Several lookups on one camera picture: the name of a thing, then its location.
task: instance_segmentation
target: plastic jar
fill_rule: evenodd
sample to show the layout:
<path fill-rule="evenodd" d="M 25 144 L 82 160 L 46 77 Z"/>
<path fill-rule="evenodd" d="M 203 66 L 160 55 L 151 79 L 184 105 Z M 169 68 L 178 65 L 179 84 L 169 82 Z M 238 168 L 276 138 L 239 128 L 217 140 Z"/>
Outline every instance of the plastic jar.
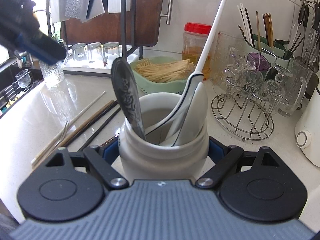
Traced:
<path fill-rule="evenodd" d="M 194 65 L 198 63 L 210 30 L 211 25 L 207 24 L 187 23 L 184 25 L 182 60 L 190 59 Z M 202 70 L 204 80 L 210 78 L 210 60 L 211 51 Z"/>

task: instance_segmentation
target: cutting board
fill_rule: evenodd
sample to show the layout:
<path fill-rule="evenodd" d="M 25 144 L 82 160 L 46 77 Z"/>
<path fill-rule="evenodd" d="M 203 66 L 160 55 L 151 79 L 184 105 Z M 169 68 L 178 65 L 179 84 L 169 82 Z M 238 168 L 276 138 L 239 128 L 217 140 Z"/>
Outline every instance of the cutting board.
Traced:
<path fill-rule="evenodd" d="M 158 41 L 160 14 L 163 0 L 136 0 L 136 31 L 135 45 L 154 46 Z M 131 17 L 132 10 L 126 14 L 127 45 L 131 44 Z M 110 41 L 121 43 L 120 13 L 106 13 L 82 23 L 79 19 L 66 21 L 66 33 L 68 44 L 73 45 L 79 42 L 87 44 Z"/>

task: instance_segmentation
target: white countertop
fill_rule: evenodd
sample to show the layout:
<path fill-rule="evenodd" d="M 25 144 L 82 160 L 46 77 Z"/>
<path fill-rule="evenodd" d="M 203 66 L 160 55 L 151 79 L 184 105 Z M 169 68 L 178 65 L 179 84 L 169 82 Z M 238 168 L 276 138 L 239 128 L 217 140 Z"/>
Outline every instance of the white countertop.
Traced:
<path fill-rule="evenodd" d="M 300 220 L 314 231 L 320 230 L 320 168 L 314 166 L 295 144 L 294 127 L 302 115 L 296 111 L 290 118 L 276 114 L 275 131 L 263 141 L 242 141 L 226 132 L 211 111 L 211 101 L 216 95 L 210 81 L 204 83 L 208 93 L 208 133 L 225 145 L 238 145 L 247 151 L 257 151 L 261 146 L 271 147 L 304 183 L 308 201 Z M 16 200 L 19 185 L 31 173 L 30 161 L 61 130 L 67 120 L 73 119 L 83 108 L 103 91 L 107 93 L 95 103 L 76 123 L 73 130 L 112 99 L 116 99 L 108 78 L 66 75 L 58 89 L 50 91 L 41 83 L 0 119 L 0 198 L 18 222 L 24 217 Z M 77 151 L 98 127 L 118 108 L 102 117 L 69 147 Z M 122 112 L 106 126 L 92 144 L 101 145 L 120 130 L 124 121 Z M 207 160 L 203 172 L 212 167 Z M 113 166 L 123 174 L 121 162 Z"/>

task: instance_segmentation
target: green bowl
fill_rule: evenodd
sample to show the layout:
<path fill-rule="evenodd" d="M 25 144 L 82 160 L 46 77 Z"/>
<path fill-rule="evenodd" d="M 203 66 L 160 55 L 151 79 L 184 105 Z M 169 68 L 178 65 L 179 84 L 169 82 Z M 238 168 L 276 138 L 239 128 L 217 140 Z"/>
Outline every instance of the green bowl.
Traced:
<path fill-rule="evenodd" d="M 153 64 L 161 64 L 161 63 L 168 63 L 177 61 L 176 59 L 172 57 L 166 57 L 166 56 L 160 56 L 160 57 L 154 57 L 149 59 L 151 63 Z M 136 80 L 137 86 L 145 93 L 145 94 L 151 94 L 151 93 L 158 93 L 158 92 L 169 92 L 169 93 L 175 93 L 181 95 L 183 93 L 184 87 L 186 86 L 187 80 L 176 80 L 171 81 L 167 83 L 156 83 L 152 82 L 145 77 L 141 76 L 135 71 L 135 67 L 137 66 L 137 63 L 139 61 L 132 62 L 130 64 L 134 78 Z"/>

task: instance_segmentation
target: red lid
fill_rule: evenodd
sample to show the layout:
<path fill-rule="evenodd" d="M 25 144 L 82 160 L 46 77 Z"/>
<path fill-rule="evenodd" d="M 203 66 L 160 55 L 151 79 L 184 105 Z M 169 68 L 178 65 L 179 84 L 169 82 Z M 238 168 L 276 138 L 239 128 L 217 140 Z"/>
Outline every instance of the red lid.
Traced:
<path fill-rule="evenodd" d="M 202 23 L 187 23 L 184 25 L 184 30 L 186 32 L 208 35 L 211 30 L 211 25 Z"/>

